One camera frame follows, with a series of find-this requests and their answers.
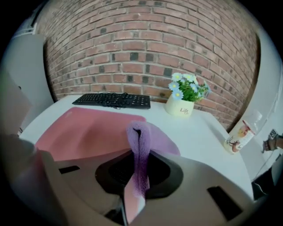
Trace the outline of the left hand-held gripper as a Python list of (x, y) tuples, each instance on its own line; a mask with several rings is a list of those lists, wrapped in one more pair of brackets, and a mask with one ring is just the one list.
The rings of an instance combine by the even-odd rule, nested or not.
[(268, 139), (263, 142), (263, 153), (265, 151), (274, 151), (277, 149), (276, 141), (278, 138), (278, 133), (275, 129), (272, 129), (268, 135)]

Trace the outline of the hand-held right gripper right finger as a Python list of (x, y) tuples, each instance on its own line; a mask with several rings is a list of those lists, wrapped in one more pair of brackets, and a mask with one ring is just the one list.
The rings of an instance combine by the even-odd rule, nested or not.
[(205, 163), (151, 151), (151, 185), (132, 226), (230, 226), (239, 223), (252, 198)]

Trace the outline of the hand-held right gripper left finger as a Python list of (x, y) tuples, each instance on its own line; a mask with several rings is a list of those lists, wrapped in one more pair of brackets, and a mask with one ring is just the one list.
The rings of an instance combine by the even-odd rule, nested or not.
[(57, 226), (126, 226), (125, 187), (133, 153), (54, 161), (49, 152), (22, 153), (19, 197)]

